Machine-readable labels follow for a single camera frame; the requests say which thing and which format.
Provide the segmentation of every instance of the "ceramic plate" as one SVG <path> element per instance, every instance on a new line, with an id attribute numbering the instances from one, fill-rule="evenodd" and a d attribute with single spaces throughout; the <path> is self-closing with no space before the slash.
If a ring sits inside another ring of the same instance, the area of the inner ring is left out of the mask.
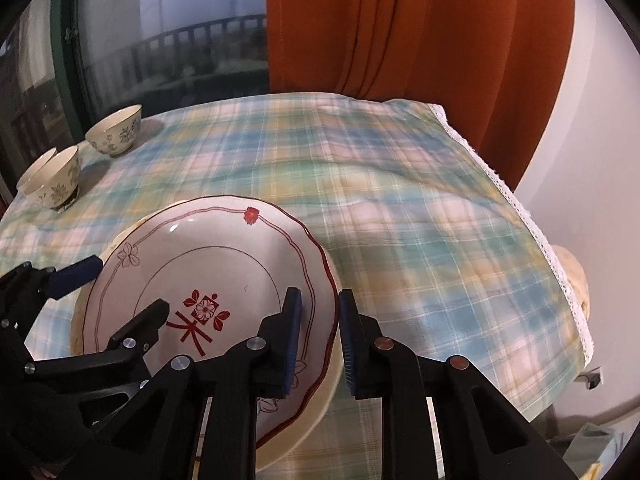
<path id="1" fill-rule="evenodd" d="M 152 374 L 176 354 L 222 355 L 280 311 L 288 287 L 300 289 L 294 385 L 287 399 L 258 402 L 258 446 L 270 450 L 258 450 L 258 468 L 288 452 L 321 418 L 341 370 L 340 359 L 331 359 L 337 349 L 333 264 L 308 229 L 267 202 L 217 196 L 169 206 L 119 238 L 78 299 L 74 325 L 81 333 L 72 337 L 72 349 L 103 350 L 115 330 L 163 298 L 171 311 L 145 356 Z M 319 388 L 325 376 L 329 384 Z M 314 398 L 319 393 L 323 399 Z M 306 408 L 313 413 L 305 415 Z"/>

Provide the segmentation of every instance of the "plaid tablecloth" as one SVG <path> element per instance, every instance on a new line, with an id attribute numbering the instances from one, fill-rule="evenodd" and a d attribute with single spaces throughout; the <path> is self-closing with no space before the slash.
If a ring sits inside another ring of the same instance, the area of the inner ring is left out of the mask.
<path id="1" fill-rule="evenodd" d="M 67 211 L 19 196 L 0 222 L 0 272 L 100 254 L 177 200 L 255 196 L 308 226 L 385 335 L 436 359 L 468 356 L 531 419 L 583 369 L 591 339 L 542 234 L 445 121 L 433 105 L 333 94 L 160 114 L 118 158 L 80 144 Z M 75 299 L 44 307 L 28 337 L 35 358 L 68 355 Z M 341 383 L 315 430 L 260 478 L 378 478 L 380 444 L 379 402 Z"/>

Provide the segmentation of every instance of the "floral bowl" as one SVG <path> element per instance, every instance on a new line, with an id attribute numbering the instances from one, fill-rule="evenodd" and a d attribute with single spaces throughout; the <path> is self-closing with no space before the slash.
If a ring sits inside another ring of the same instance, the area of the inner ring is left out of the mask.
<path id="1" fill-rule="evenodd" d="M 37 160 L 27 168 L 27 171 L 22 174 L 20 180 L 18 181 L 18 184 L 15 185 L 16 189 L 18 191 L 22 191 L 25 187 L 27 187 L 27 184 L 29 183 L 31 177 L 38 173 L 38 170 L 43 167 L 57 152 L 58 150 L 56 148 L 51 148 L 48 152 L 40 155 Z"/>
<path id="2" fill-rule="evenodd" d="M 89 128 L 84 138 L 105 155 L 126 152 L 140 132 L 142 105 L 133 105 L 106 116 Z"/>
<path id="3" fill-rule="evenodd" d="M 27 182 L 27 200 L 60 211 L 78 198 L 80 159 L 78 147 L 71 146 L 51 157 Z"/>

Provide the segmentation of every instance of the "white plate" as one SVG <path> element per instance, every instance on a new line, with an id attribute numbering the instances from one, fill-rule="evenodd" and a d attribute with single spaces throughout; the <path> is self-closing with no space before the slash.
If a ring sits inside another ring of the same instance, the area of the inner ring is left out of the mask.
<path id="1" fill-rule="evenodd" d="M 328 255 L 283 210 L 237 196 L 177 203 L 119 238 L 103 257 L 98 279 L 78 299 L 74 325 L 81 322 L 82 329 L 81 337 L 72 330 L 72 349 L 103 350 L 113 332 L 163 298 L 171 313 L 160 341 L 145 356 L 152 374 L 176 354 L 195 360 L 222 355 L 255 335 L 263 317 L 280 311 L 287 287 L 300 289 L 294 387 L 287 399 L 258 402 L 258 446 L 268 452 L 258 450 L 257 466 L 283 456 L 318 423 L 342 368 Z"/>

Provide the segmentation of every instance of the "window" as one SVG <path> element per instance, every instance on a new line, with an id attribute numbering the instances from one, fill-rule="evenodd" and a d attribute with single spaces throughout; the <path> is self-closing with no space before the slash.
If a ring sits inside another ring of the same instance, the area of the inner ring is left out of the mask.
<path id="1" fill-rule="evenodd" d="M 50 3 L 32 0 L 0 46 L 0 170 L 12 193 L 36 158 L 73 142 L 53 68 Z"/>
<path id="2" fill-rule="evenodd" d="M 78 0 L 94 120 L 269 91 L 266 0 Z"/>

